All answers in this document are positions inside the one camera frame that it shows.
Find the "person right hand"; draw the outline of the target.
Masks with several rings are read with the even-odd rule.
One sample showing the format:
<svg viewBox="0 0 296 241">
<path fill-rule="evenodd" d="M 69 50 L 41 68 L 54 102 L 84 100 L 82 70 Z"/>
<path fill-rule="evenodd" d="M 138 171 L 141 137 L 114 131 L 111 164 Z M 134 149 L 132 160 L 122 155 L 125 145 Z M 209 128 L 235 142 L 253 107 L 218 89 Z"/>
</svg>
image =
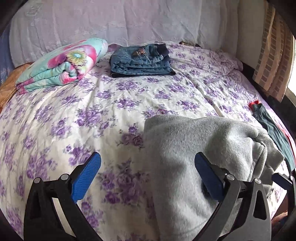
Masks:
<svg viewBox="0 0 296 241">
<path fill-rule="evenodd" d="M 271 227 L 272 229 L 275 229 L 275 227 L 277 225 L 280 224 L 280 222 L 285 219 L 287 217 L 287 211 L 286 212 L 283 212 L 277 216 L 275 216 L 272 220 L 271 220 Z"/>
</svg>

